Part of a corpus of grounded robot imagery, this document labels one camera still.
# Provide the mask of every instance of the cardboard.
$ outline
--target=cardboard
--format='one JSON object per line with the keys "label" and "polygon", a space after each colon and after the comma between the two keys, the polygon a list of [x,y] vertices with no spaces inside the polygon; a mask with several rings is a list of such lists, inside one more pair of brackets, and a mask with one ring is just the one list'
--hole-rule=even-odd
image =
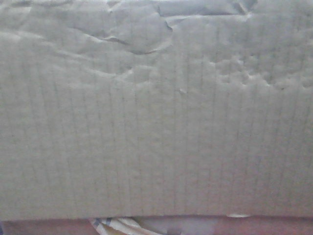
{"label": "cardboard", "polygon": [[0,219],[313,216],[312,12],[0,1]]}

